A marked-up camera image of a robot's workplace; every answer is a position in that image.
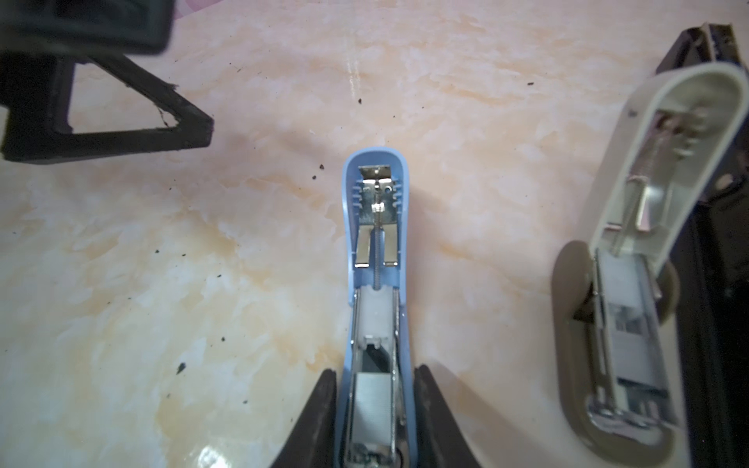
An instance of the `table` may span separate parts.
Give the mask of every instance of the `table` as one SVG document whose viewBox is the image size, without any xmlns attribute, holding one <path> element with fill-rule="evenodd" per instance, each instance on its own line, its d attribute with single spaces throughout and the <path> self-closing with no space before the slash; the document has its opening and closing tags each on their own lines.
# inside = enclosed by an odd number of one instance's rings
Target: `table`
<svg viewBox="0 0 749 468">
<path fill-rule="evenodd" d="M 477 458 L 607 466 L 559 405 L 552 265 L 628 95 L 685 28 L 734 22 L 749 50 L 748 15 L 729 0 L 225 0 L 179 19 L 165 54 L 136 61 L 215 117 L 209 148 L 0 162 L 0 464 L 267 466 L 342 366 L 342 164 L 387 145 L 411 174 L 413 364 Z M 70 122 L 163 124 L 91 65 Z M 662 337 L 684 421 L 673 320 Z M 687 465 L 679 431 L 667 466 Z"/>
</svg>

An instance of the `triangular opening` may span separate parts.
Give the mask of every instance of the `triangular opening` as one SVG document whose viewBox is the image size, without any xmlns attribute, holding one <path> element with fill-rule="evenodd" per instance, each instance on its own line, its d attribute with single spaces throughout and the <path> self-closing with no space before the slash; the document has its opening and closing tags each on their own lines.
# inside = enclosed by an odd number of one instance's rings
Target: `triangular opening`
<svg viewBox="0 0 749 468">
<path fill-rule="evenodd" d="M 67 117 L 73 133 L 175 127 L 174 115 L 95 64 L 77 64 Z"/>
</svg>

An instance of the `black object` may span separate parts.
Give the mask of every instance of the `black object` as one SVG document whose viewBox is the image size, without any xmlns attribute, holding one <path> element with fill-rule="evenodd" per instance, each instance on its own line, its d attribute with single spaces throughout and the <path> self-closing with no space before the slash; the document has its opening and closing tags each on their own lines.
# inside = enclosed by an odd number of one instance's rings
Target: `black object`
<svg viewBox="0 0 749 468">
<path fill-rule="evenodd" d="M 0 0 L 0 49 L 162 52 L 175 0 Z"/>
<path fill-rule="evenodd" d="M 426 365 L 416 369 L 413 391 L 419 468 L 480 468 Z M 335 418 L 336 373 L 326 369 L 270 468 L 332 467 Z"/>
<path fill-rule="evenodd" d="M 90 61 L 174 115 L 175 127 L 73 134 L 67 123 L 76 62 Z M 124 55 L 0 54 L 0 104 L 10 110 L 0 151 L 5 159 L 34 164 L 150 153 L 210 144 L 213 119 Z"/>
<path fill-rule="evenodd" d="M 706 61 L 742 65 L 729 25 L 683 31 L 656 72 Z M 749 466 L 747 154 L 745 121 L 671 251 L 682 283 L 676 327 L 694 468 Z"/>
<path fill-rule="evenodd" d="M 335 419 L 336 373 L 325 369 L 270 468 L 332 467 Z"/>
</svg>

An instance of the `pink object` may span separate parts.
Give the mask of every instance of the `pink object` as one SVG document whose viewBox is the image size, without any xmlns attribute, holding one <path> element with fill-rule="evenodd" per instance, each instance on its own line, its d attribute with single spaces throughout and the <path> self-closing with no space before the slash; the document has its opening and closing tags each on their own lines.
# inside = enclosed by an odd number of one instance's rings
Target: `pink object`
<svg viewBox="0 0 749 468">
<path fill-rule="evenodd" d="M 177 0 L 175 2 L 175 19 L 187 16 L 190 13 L 210 7 L 221 0 Z"/>
</svg>

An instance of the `beige marble pattern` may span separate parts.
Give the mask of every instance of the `beige marble pattern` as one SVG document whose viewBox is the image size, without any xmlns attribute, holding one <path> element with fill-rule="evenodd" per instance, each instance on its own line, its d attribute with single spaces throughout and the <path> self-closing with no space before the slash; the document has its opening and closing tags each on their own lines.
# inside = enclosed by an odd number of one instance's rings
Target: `beige marble pattern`
<svg viewBox="0 0 749 468">
<path fill-rule="evenodd" d="M 371 145 L 410 165 L 413 364 L 483 466 L 606 466 L 559 406 L 552 264 L 627 96 L 684 28 L 733 22 L 749 51 L 748 15 L 225 0 L 179 19 L 164 55 L 136 61 L 215 117 L 209 148 L 0 162 L 0 466 L 267 466 L 342 366 L 340 171 Z M 93 67 L 70 119 L 161 123 Z M 673 322 L 664 343 L 683 416 Z M 667 465 L 687 464 L 680 432 Z"/>
</svg>

